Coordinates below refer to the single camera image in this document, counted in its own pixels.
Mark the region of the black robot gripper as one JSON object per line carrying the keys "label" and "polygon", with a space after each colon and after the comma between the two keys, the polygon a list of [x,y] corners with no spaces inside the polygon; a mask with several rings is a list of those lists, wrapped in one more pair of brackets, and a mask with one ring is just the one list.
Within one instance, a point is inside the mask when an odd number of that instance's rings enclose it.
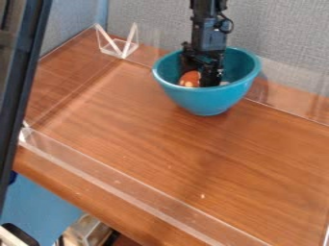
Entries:
{"label": "black robot gripper", "polygon": [[226,40],[225,17],[192,18],[192,40],[181,44],[181,85],[210,87],[221,84]]}

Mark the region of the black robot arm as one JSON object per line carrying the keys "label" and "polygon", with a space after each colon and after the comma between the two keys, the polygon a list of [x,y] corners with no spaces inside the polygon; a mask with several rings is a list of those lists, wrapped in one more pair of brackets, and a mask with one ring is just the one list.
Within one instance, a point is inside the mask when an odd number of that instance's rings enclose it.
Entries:
{"label": "black robot arm", "polygon": [[218,86],[224,76],[228,34],[234,26],[224,15],[228,0],[190,0],[192,41],[181,50],[181,73],[201,73],[200,87]]}

